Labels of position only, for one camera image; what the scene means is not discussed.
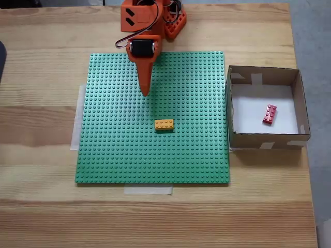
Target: white tape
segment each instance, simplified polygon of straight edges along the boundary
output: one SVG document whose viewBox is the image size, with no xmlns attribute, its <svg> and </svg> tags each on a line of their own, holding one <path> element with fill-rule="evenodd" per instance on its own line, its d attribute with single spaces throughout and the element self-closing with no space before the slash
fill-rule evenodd
<svg viewBox="0 0 331 248">
<path fill-rule="evenodd" d="M 250 75 L 251 77 L 251 80 L 252 80 L 252 84 L 255 84 L 255 85 L 262 85 L 262 82 L 263 82 L 263 79 L 262 79 L 262 73 L 252 73 Z"/>
<path fill-rule="evenodd" d="M 275 142 L 263 142 L 260 149 L 271 149 Z"/>
<path fill-rule="evenodd" d="M 79 87 L 79 92 L 78 92 L 76 115 L 74 117 L 70 150 L 78 151 L 79 148 L 79 140 L 81 136 L 83 110 L 84 110 L 85 91 L 86 91 L 86 84 L 82 84 Z"/>
<path fill-rule="evenodd" d="M 171 195 L 172 185 L 158 183 L 127 183 L 124 186 L 124 194 Z"/>
<path fill-rule="evenodd" d="M 239 73 L 232 72 L 231 79 L 245 79 L 245 78 L 243 76 L 241 76 Z"/>
<path fill-rule="evenodd" d="M 300 126 L 300 134 L 306 134 L 304 125 Z"/>
<path fill-rule="evenodd" d="M 288 141 L 287 144 L 292 145 L 292 146 L 305 146 L 306 142 L 305 141 Z"/>
</svg>

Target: red lego brick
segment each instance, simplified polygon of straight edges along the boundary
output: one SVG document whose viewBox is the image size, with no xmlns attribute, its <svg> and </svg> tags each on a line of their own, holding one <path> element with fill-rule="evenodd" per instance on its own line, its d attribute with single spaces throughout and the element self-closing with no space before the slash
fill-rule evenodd
<svg viewBox="0 0 331 248">
<path fill-rule="evenodd" d="M 262 122 L 267 123 L 267 124 L 272 124 L 274 120 L 274 115 L 276 114 L 276 106 L 273 106 L 271 104 L 268 104 L 267 110 L 265 112 L 264 118 Z"/>
</svg>

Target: wire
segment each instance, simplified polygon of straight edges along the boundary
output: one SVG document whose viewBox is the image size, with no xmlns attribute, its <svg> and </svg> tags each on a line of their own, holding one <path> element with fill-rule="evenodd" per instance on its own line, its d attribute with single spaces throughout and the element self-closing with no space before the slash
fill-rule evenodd
<svg viewBox="0 0 331 248">
<path fill-rule="evenodd" d="M 177 20 L 178 20 L 178 17 L 179 17 L 179 12 L 180 12 L 180 10 L 179 10 L 179 4 L 178 4 L 178 2 L 177 2 L 177 0 L 174 0 L 174 1 L 172 1 L 175 5 L 176 5 L 176 9 L 177 9 L 177 11 L 176 11 L 176 18 L 173 20 L 173 21 L 167 21 L 164 17 L 162 17 L 163 18 L 163 20 L 166 22 L 166 23 L 175 23 Z"/>
<path fill-rule="evenodd" d="M 120 43 L 122 43 L 122 42 L 124 42 L 124 41 L 127 41 L 127 40 L 129 40 L 129 39 L 132 39 L 134 36 L 137 36 L 137 35 L 139 35 L 139 34 L 145 32 L 146 30 L 150 29 L 150 28 L 155 24 L 155 22 L 156 22 L 156 20 L 157 20 L 157 18 L 158 18 L 158 16 L 159 16 L 159 5 L 157 4 L 156 0 L 153 0 L 153 2 L 154 2 L 154 4 L 156 4 L 156 17 L 155 17 L 154 21 L 153 21 L 149 26 L 147 26 L 147 27 L 145 27 L 145 28 L 143 28 L 143 29 L 141 29 L 141 30 L 138 30 L 137 32 L 135 32 L 135 33 L 133 33 L 133 34 L 128 35 L 127 37 L 124 37 L 124 38 L 122 38 L 122 39 L 116 41 L 116 42 L 115 42 L 115 46 L 116 46 L 116 48 L 125 48 L 125 47 L 128 45 L 128 43 L 126 43 L 125 45 L 118 45 L 118 44 L 120 44 Z"/>
<path fill-rule="evenodd" d="M 170 5 L 172 5 L 174 3 L 174 1 L 170 1 L 170 3 L 168 5 L 164 5 L 164 7 L 169 7 Z"/>
</svg>

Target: yellow lego brick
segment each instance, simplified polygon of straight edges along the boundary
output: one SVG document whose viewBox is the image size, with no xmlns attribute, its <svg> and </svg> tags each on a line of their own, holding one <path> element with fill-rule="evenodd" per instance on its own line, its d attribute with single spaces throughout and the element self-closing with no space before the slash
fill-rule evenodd
<svg viewBox="0 0 331 248">
<path fill-rule="evenodd" d="M 155 120 L 155 130 L 173 130 L 174 119 Z"/>
</svg>

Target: table surface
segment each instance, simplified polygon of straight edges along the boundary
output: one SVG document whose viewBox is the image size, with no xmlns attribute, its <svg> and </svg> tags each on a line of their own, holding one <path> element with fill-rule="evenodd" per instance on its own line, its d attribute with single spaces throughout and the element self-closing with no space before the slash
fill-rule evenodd
<svg viewBox="0 0 331 248">
<path fill-rule="evenodd" d="M 164 51 L 225 51 L 226 65 L 295 68 L 287 4 L 185 5 Z M 74 183 L 70 150 L 90 53 L 124 34 L 119 7 L 0 10 L 1 247 L 317 247 L 306 149 L 230 154 L 231 183 L 124 195 Z"/>
</svg>

